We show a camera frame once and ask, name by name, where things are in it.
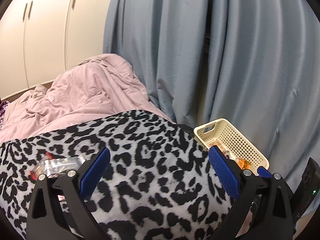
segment pink blanket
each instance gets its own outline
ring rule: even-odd
[[[102,54],[63,72],[49,90],[38,85],[10,103],[0,143],[133,109],[171,121],[149,101],[146,88],[126,60],[116,54]]]

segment white plastic basket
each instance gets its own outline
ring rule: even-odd
[[[226,119],[220,118],[198,126],[194,128],[194,134],[195,139],[207,150],[208,144],[218,139],[234,156],[249,161],[252,164],[250,170],[255,175],[259,166],[269,168],[267,158]]]

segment white wardrobe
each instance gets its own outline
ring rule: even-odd
[[[110,0],[13,0],[0,20],[0,98],[102,53]]]

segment metal handle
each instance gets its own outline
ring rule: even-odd
[[[75,8],[75,4],[76,4],[76,0],[73,0],[73,2],[72,2],[72,9]]]
[[[28,19],[30,19],[32,5],[33,5],[33,1],[31,1],[31,4],[30,4],[29,13],[28,13]]]
[[[23,17],[22,17],[22,22],[24,22],[24,18],[26,17],[27,7],[28,7],[28,3],[26,3],[26,6],[25,6],[25,8],[24,8]]]

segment curtain fold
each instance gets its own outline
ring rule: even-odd
[[[306,0],[111,0],[104,52],[128,60],[172,120],[228,119],[293,190],[308,158],[320,163],[320,24]]]

